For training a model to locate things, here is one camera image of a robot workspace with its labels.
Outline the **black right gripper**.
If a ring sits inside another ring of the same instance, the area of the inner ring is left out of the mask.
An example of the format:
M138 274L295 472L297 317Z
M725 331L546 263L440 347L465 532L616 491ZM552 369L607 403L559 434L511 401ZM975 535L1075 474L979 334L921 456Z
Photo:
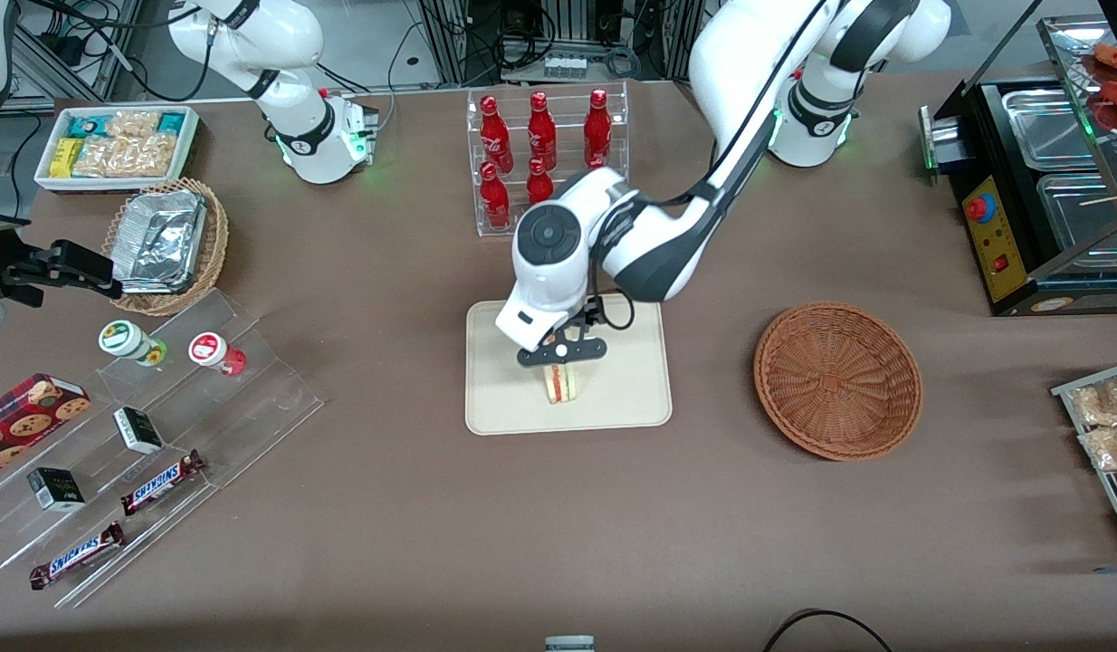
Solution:
M109 300L121 297L109 257L69 240L55 240L49 248L25 246L4 268L4 298L15 303L41 303L42 286L75 286Z

